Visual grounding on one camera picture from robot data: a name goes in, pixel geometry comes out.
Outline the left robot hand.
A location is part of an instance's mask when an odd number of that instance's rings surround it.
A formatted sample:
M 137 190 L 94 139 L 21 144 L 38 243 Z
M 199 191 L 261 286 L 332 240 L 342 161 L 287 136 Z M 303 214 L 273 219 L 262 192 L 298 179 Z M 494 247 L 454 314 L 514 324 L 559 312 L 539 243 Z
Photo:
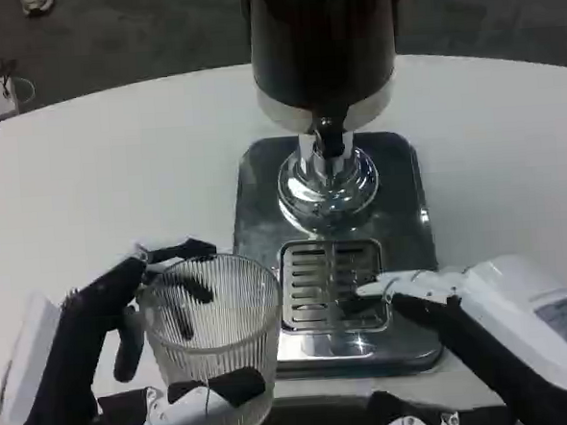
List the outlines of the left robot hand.
M 207 262 L 212 244 L 188 237 L 163 247 L 134 250 L 60 304 L 33 299 L 13 346 L 0 390 L 0 425 L 195 425 L 232 414 L 267 389 L 251 366 L 167 390 L 144 387 L 96 397 L 93 380 L 107 334 L 121 343 L 115 378 L 136 373 L 142 337 L 132 307 L 137 291 L 167 261 Z

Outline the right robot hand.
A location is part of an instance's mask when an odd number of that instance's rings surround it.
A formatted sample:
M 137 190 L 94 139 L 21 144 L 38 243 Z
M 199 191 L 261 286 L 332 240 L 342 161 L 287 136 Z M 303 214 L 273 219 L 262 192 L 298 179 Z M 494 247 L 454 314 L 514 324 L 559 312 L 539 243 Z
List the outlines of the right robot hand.
M 537 263 L 513 254 L 387 271 L 355 295 L 433 331 L 502 399 L 510 423 L 567 425 L 567 287 Z

